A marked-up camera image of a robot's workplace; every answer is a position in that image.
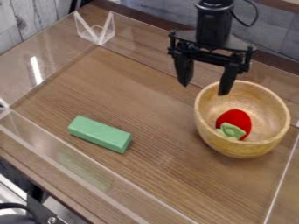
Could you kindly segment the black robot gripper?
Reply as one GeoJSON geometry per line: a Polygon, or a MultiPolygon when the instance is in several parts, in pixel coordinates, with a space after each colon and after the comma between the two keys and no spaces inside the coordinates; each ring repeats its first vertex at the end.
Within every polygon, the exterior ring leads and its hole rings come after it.
{"type": "Polygon", "coordinates": [[[168,33],[168,54],[173,57],[177,81],[186,87],[193,76],[193,61],[224,67],[219,81],[219,95],[227,95],[237,74],[249,70],[252,54],[257,48],[233,35],[220,45],[204,45],[196,42],[196,31],[168,33]]]}

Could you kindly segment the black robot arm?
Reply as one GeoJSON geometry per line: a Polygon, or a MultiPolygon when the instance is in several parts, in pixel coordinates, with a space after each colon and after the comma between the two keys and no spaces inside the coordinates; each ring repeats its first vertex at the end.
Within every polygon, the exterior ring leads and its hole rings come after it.
{"type": "Polygon", "coordinates": [[[231,34],[232,19],[245,27],[257,21],[244,23],[233,12],[233,0],[200,0],[196,29],[190,31],[170,30],[168,54],[172,56],[177,81],[188,86],[193,76],[193,62],[223,67],[219,81],[219,95],[227,95],[239,74],[249,70],[251,57],[257,50],[251,44],[231,34]]]}

